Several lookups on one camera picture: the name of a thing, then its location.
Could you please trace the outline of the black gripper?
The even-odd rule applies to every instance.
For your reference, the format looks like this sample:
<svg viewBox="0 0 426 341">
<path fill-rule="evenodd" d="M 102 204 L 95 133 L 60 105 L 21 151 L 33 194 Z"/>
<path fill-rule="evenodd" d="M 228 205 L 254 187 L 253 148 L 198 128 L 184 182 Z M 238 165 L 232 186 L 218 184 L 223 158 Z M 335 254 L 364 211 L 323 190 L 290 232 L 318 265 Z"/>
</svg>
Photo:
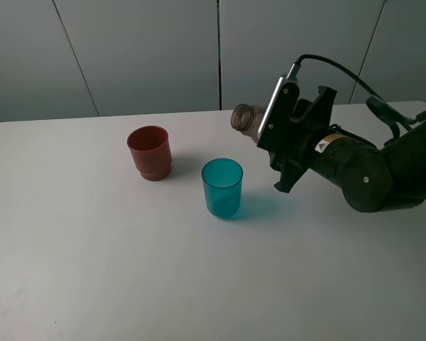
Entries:
<svg viewBox="0 0 426 341">
<path fill-rule="evenodd" d="M 289 193 L 312 164 L 315 146 L 333 131 L 330 128 L 332 109 L 337 91 L 319 86 L 313 102 L 307 99 L 296 101 L 284 128 L 276 151 L 269 151 L 271 168 L 280 173 L 274 187 Z"/>
</svg>

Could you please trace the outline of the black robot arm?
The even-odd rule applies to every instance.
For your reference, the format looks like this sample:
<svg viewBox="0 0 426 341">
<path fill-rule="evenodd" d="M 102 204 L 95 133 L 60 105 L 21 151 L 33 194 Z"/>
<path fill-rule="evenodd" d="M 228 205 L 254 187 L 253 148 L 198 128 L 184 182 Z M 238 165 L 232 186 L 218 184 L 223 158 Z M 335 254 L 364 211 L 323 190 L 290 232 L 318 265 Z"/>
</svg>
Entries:
<svg viewBox="0 0 426 341">
<path fill-rule="evenodd" d="M 426 110 L 408 119 L 383 100 L 368 98 L 368 108 L 393 132 L 379 149 L 331 124 L 335 90 L 319 87 L 313 102 L 299 94 L 293 82 L 277 90 L 259 134 L 258 147 L 280 173 L 278 191 L 289 193 L 312 170 L 338 186 L 358 212 L 407 209 L 426 200 Z"/>
</svg>

